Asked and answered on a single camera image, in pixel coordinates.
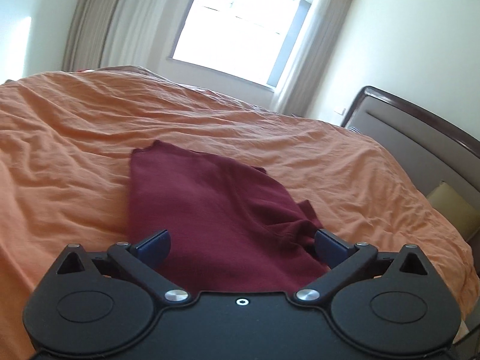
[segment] yellow pillow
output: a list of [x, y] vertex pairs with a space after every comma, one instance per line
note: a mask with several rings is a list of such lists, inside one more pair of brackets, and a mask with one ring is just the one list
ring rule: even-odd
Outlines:
[[427, 196], [432, 207], [440, 212], [462, 235], [465, 241], [480, 230], [480, 212], [473, 208], [445, 181]]

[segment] headboard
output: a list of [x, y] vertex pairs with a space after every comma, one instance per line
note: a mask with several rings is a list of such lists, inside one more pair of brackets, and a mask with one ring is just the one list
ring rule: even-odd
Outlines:
[[[443, 180], [480, 211], [480, 142], [441, 117], [373, 87], [358, 93], [342, 127], [372, 137], [428, 195]], [[480, 270], [480, 232], [469, 244]]]

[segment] orange blanket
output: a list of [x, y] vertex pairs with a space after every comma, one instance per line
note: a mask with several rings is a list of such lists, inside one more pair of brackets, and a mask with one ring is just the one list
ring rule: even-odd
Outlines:
[[130, 152], [155, 139], [266, 168], [349, 242], [419, 244], [464, 316], [479, 294], [470, 247], [368, 137], [126, 72], [31, 76], [0, 102], [1, 359], [32, 354], [22, 308], [65, 244], [125, 238]]

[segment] window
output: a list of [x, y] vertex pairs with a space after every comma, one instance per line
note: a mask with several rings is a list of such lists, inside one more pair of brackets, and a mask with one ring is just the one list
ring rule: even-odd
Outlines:
[[312, 0], [194, 0], [173, 58], [276, 86]]

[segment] maroon cloth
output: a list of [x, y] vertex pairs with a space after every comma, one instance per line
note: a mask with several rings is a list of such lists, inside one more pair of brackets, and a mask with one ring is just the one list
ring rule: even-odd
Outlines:
[[321, 227], [265, 170], [155, 141], [130, 160], [130, 242], [169, 230], [158, 272], [191, 293], [293, 293], [328, 268], [305, 248]]

